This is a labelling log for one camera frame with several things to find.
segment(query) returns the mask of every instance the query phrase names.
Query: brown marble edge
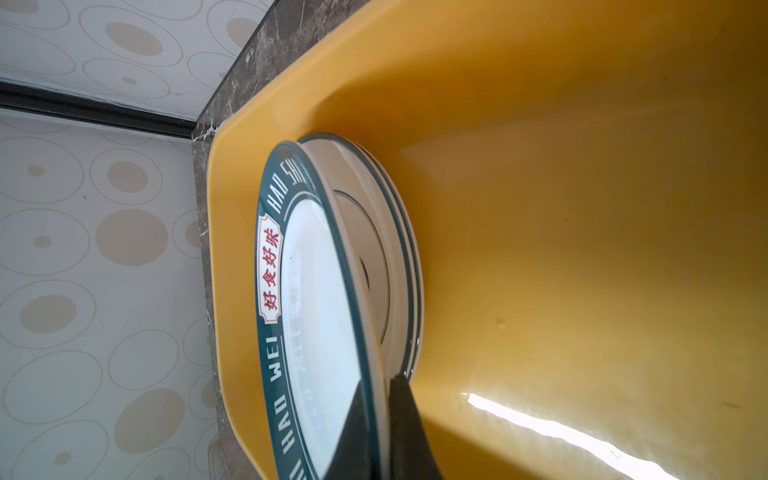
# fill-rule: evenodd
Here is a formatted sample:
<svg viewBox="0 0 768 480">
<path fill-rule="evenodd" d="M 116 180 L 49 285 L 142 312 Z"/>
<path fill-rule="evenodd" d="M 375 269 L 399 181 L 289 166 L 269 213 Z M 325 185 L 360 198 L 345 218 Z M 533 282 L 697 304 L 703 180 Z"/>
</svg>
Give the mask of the brown marble edge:
<svg viewBox="0 0 768 480">
<path fill-rule="evenodd" d="M 270 83 L 298 57 L 325 37 L 368 0 L 277 0 L 264 15 L 237 57 L 221 86 L 197 119 L 192 133 L 197 216 L 200 224 L 200 248 L 203 254 L 205 304 L 214 379 L 216 381 L 219 436 L 232 433 L 224 410 L 216 357 L 214 298 L 210 281 L 210 243 L 208 240 L 207 171 L 210 146 L 216 129 L 256 93 Z"/>
</svg>

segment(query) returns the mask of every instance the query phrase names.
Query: yellow sink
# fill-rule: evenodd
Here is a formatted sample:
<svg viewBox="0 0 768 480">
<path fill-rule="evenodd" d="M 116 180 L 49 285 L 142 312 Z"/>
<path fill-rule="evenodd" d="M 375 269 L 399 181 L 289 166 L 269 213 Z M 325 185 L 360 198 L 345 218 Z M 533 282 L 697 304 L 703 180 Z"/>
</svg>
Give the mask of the yellow sink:
<svg viewBox="0 0 768 480">
<path fill-rule="evenodd" d="M 421 250 L 412 389 L 446 478 L 768 478 L 765 2 L 373 0 L 217 133 L 217 351 L 275 479 L 253 245 L 263 165 L 332 132 Z"/>
</svg>

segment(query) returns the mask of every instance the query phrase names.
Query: patterned wallpaper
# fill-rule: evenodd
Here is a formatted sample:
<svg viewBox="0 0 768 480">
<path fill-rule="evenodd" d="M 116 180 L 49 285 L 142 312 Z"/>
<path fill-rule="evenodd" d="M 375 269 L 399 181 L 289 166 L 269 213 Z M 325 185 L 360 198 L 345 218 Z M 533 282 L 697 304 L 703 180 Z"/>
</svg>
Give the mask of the patterned wallpaper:
<svg viewBox="0 0 768 480">
<path fill-rule="evenodd" d="M 0 78 L 197 119 L 270 0 L 0 0 Z"/>
<path fill-rule="evenodd" d="M 0 111 L 0 478 L 208 478 L 208 342 L 190 142 Z"/>
</svg>

